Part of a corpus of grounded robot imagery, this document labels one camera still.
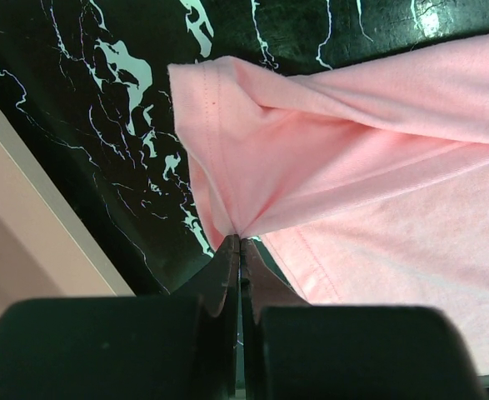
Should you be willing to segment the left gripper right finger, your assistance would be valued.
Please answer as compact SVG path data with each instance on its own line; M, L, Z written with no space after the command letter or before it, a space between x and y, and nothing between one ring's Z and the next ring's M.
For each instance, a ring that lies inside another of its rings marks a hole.
M315 306L241 242L249 399L486 399L462 336L439 310Z

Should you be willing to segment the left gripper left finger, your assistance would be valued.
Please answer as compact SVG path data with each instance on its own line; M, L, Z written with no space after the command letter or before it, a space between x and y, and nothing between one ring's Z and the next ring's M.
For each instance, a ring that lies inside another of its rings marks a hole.
M169 295L34 298L0 317L0 399L228 399L240 240Z

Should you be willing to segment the light pink t-shirt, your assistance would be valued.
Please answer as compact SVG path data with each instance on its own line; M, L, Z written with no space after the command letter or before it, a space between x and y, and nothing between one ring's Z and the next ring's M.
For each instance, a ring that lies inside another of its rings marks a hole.
M310 303L441 309L489 374L489 34L308 76L168 68L207 240Z

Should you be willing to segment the black marble pattern mat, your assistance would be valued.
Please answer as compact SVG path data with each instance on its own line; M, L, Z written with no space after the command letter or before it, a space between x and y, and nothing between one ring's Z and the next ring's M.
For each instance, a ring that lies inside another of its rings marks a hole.
M137 294L207 263L171 63L284 75L489 33L489 1L0 1L0 109Z

